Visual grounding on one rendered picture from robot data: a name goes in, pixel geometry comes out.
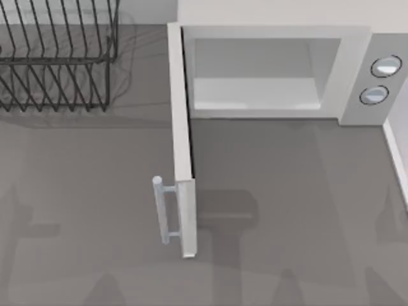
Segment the round microwave knob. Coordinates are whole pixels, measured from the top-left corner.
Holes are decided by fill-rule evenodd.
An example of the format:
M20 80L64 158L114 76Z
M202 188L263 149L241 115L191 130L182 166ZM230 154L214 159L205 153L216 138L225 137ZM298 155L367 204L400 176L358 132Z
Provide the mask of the round microwave knob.
M401 67L401 58L391 55L375 60L371 65L370 71L376 78L388 78L398 73Z
M360 94L360 102L368 106L378 105L387 99L389 93L388 88L383 85L366 88Z

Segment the pale microwave oven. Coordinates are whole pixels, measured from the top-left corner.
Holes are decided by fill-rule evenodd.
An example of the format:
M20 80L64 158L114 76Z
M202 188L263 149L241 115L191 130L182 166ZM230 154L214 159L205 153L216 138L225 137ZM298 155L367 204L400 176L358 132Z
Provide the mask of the pale microwave oven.
M194 118L380 126L408 76L408 0L178 0ZM371 74L396 55L398 73ZM383 85L381 104L360 102Z

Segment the pale microwave door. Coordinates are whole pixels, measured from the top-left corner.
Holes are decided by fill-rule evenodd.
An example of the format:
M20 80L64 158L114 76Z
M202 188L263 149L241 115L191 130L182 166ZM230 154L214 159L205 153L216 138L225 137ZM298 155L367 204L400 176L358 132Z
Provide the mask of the pale microwave door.
M196 186L189 135L182 28L177 23L169 23L167 33L178 233L182 257L194 258L198 251Z

